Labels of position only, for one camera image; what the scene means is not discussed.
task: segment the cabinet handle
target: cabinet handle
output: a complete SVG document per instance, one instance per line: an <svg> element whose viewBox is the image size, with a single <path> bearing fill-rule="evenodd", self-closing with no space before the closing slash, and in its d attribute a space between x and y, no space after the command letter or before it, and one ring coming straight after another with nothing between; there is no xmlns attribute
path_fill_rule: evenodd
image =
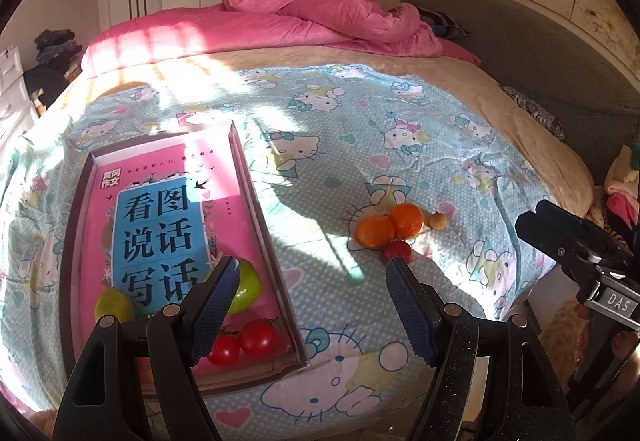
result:
<svg viewBox="0 0 640 441"><path fill-rule="evenodd" d="M0 73L2 73L3 75L6 75L9 71L15 69L15 62L11 61L9 62L9 67L7 69L2 69L2 67L0 67Z"/></svg>
<svg viewBox="0 0 640 441"><path fill-rule="evenodd" d="M7 105L6 109L2 113L2 116L0 116L0 122L2 120L6 120L9 116L11 116L11 104Z"/></svg>

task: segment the bolt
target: bolt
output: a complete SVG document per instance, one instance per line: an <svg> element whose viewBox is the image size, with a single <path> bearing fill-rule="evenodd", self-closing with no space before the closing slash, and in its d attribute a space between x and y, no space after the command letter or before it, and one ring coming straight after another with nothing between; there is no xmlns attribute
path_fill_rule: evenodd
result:
<svg viewBox="0 0 640 441"><path fill-rule="evenodd" d="M164 316L176 316L180 312L180 309L178 304L167 304L162 308L162 314Z"/></svg>
<svg viewBox="0 0 640 441"><path fill-rule="evenodd" d="M98 322L98 324L100 324L100 327L107 329L108 327L111 327L114 322L116 322L116 319L114 317L112 317L111 315L106 315L100 319L100 322Z"/></svg>
<svg viewBox="0 0 640 441"><path fill-rule="evenodd" d="M513 322L514 326L522 328L527 327L527 324L529 323L527 322L527 319L522 315L511 315L511 321Z"/></svg>
<svg viewBox="0 0 640 441"><path fill-rule="evenodd" d="M449 316L462 315L462 308L458 304L447 304L444 307L444 312Z"/></svg>

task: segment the red tomato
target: red tomato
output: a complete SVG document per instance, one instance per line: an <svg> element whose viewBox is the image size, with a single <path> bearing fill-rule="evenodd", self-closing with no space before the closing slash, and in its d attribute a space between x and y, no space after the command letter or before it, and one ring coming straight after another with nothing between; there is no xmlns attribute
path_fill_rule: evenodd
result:
<svg viewBox="0 0 640 441"><path fill-rule="evenodd" d="M382 249L382 260L389 262L394 257L401 257L404 262L411 262L411 246L404 241L392 241Z"/></svg>
<svg viewBox="0 0 640 441"><path fill-rule="evenodd" d="M268 355L277 339L276 330L267 320L252 320L240 331L240 347L251 356Z"/></svg>
<svg viewBox="0 0 640 441"><path fill-rule="evenodd" d="M237 336L220 333L213 342L211 352L207 355L214 365L231 365L236 363L240 355L240 341Z"/></svg>

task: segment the hello kitty bedsheet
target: hello kitty bedsheet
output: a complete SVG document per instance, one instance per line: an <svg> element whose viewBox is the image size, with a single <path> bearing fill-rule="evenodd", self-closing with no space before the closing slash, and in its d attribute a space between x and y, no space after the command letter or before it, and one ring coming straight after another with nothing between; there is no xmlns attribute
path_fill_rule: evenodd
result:
<svg viewBox="0 0 640 441"><path fill-rule="evenodd" d="M404 201L447 214L446 230L411 241L411 267L479 317L504 317L552 265L513 228L553 199L545 184L488 122L420 78L343 64L127 90L37 127L2 165L0 377L25 404L56 407L65 387L58 269L87 152L220 118L244 139L310 358L274 384L206 398L225 440L313 439L424 396L424 363L388 296L380 255L354 240L362 218ZM158 404L147 412L162 439Z"/></svg>

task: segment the beige blanket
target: beige blanket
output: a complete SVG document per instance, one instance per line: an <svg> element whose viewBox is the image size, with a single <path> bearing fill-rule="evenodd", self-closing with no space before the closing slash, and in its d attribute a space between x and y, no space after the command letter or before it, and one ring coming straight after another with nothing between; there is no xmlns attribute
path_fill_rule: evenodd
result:
<svg viewBox="0 0 640 441"><path fill-rule="evenodd" d="M47 118L77 110L97 98L140 84L187 81L199 74L266 66L362 63L391 75L415 74L440 87L484 118L523 154L566 210L583 217L593 200L593 179L580 157L519 108L489 75L455 58L395 58L328 47L284 47L228 51L133 66L87 79L81 74L60 96Z"/></svg>

